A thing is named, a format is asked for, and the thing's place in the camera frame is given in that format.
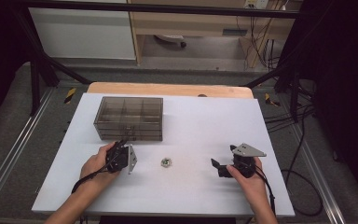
person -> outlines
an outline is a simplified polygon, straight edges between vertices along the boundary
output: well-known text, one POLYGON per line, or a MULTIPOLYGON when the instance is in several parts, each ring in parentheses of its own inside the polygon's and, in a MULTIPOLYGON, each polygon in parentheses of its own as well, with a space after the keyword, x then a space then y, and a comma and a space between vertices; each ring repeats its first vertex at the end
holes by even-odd
MULTIPOLYGON (((115 143, 110 143, 100 147, 98 154, 91 156, 83 165, 80 178, 89 175, 105 165, 106 152, 115 143)), ((261 160, 255 157, 255 165, 262 169, 261 160)), ((251 205, 255 213, 255 218, 259 224, 278 223, 267 198, 267 192, 264 181, 258 176, 253 175, 245 178, 235 167, 228 165, 227 170, 240 184, 245 198, 251 205)), ((50 223, 75 223, 92 202, 108 187, 119 175, 119 172, 103 172, 97 174, 94 178, 81 184, 75 193, 71 194, 63 205, 54 212, 47 220, 50 223)))

table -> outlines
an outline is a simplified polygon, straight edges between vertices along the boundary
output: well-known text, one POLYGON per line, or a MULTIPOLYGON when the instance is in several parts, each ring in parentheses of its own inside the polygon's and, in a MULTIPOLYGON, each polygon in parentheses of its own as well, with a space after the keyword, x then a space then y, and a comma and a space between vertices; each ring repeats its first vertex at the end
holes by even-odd
POLYGON ((261 158, 276 197, 278 217, 295 213, 269 141, 258 102, 248 89, 223 86, 93 83, 75 112, 33 211, 54 212, 69 196, 83 163, 101 141, 92 125, 101 99, 115 96, 159 96, 164 99, 163 141, 132 142, 138 163, 131 175, 122 172, 90 206, 90 215, 242 217, 253 212, 233 178, 219 178, 211 158, 231 163, 229 145, 245 142, 267 153, 261 158), (156 95, 157 92, 173 95, 156 95), (233 92, 237 98, 216 97, 233 92), (194 97, 188 95, 209 95, 194 97), (160 161, 169 157, 172 166, 160 161))

clear plastic box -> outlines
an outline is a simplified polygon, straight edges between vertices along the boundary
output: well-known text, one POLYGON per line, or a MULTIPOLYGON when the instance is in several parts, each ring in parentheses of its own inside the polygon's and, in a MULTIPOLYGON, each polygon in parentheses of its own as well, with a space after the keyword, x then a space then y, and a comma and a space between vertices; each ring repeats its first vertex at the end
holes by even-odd
POLYGON ((102 140, 162 141, 162 98, 103 97, 94 126, 102 140))

gray floor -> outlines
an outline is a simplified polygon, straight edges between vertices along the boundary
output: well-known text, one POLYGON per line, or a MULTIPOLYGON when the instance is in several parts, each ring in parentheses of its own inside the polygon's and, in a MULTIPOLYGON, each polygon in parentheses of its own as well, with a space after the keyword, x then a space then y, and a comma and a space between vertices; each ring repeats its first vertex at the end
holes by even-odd
MULTIPOLYGON (((238 50, 239 42, 236 39, 188 37, 186 42, 187 47, 180 49, 178 45, 165 43, 149 36, 146 39, 145 60, 141 66, 89 67, 77 68, 76 71, 98 81, 229 86, 247 83, 260 75, 252 73, 254 71, 243 72, 245 56, 238 50)), ((62 83, 68 83, 68 81, 72 83, 72 80, 64 75, 60 75, 60 77, 66 81, 62 83)), ((265 117, 285 113, 282 106, 265 103, 266 92, 271 95, 273 101, 280 101, 278 95, 271 88, 272 85, 273 80, 270 80, 254 89, 255 98, 259 99, 265 117)), ((23 66, 0 108, 0 165, 29 118, 31 110, 29 87, 29 67, 23 66)), ((36 221, 46 218, 46 216, 34 214, 31 207, 36 197, 36 190, 42 185, 60 146, 60 141, 64 138, 64 130, 69 125, 68 121, 75 113, 81 93, 87 90, 87 86, 76 85, 76 87, 76 94, 69 105, 64 104, 63 100, 70 86, 61 85, 54 90, 43 117, 34 129, 6 184, 0 191, 0 218, 21 219, 22 222, 24 219, 36 221)), ((284 97, 287 97, 287 94, 281 95, 281 98, 284 97)), ((302 99, 301 101, 304 105, 307 104, 306 100, 302 99)), ((323 170, 324 177, 346 222, 358 223, 358 186, 350 170, 346 164, 333 160, 328 141, 326 141, 316 118, 306 118, 305 127, 307 142, 323 170)), ((271 133, 270 138, 278 163, 282 169, 288 168, 298 144, 292 129, 287 127, 271 133)), ((301 156, 296 161, 295 170, 310 179, 310 173, 301 156)), ((294 206, 306 212, 315 211, 318 201, 309 185, 294 176, 291 176, 289 183, 289 192, 294 206)), ((323 211, 316 217, 296 214, 296 217, 282 218, 280 222, 329 223, 329 218, 323 211)))

floor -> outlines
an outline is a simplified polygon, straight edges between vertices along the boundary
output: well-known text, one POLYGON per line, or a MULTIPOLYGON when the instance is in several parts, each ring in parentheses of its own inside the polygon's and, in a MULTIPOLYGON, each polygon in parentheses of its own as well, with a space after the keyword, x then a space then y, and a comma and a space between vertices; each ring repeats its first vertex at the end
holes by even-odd
MULTIPOLYGON (((229 86, 245 84, 267 72, 267 68, 262 66, 255 69, 246 66, 246 55, 239 48, 238 39, 186 37, 186 43, 187 47, 182 49, 177 44, 148 36, 145 41, 144 62, 141 65, 121 63, 108 64, 106 67, 77 67, 74 70, 84 77, 98 81, 229 86)), ((11 172, 0 186, 0 223, 36 223, 46 218, 44 215, 33 213, 31 207, 64 138, 69 121, 75 113, 81 93, 87 90, 87 86, 79 85, 63 74, 60 74, 60 78, 62 83, 58 88, 44 89, 50 91, 51 98, 27 142, 22 145, 20 155, 13 154, 11 149, 16 145, 17 137, 30 119, 28 66, 25 65, 19 70, 0 108, 0 167, 1 164, 5 164, 7 155, 16 158, 14 164, 9 167, 12 169, 11 172), (63 100, 72 87, 76 87, 76 94, 69 105, 64 104, 63 100)), ((253 89, 266 121, 268 117, 286 113, 283 104, 288 101, 288 94, 276 94, 272 88, 273 83, 274 80, 269 80, 253 89), (266 104, 266 93, 275 104, 266 104)), ((314 88, 305 80, 304 86, 310 91, 314 88)), ((307 98, 300 98, 300 103, 308 105, 310 102, 307 98)), ((310 148, 319 164, 345 223, 358 223, 358 186, 350 170, 345 163, 333 160, 333 152, 317 117, 308 116, 304 120, 303 146, 307 145, 310 148)), ((289 167, 298 146, 293 125, 278 130, 290 123, 289 120, 286 123, 267 124, 271 143, 282 169, 289 167)), ((312 180, 306 160, 305 154, 300 153, 294 169, 307 180, 312 180)), ((291 175, 290 178, 288 188, 294 207, 305 213, 317 211, 319 200, 310 183, 298 176, 291 175)), ((309 217, 296 212, 296 217, 280 218, 280 223, 331 223, 327 214, 323 210, 321 214, 309 217)))

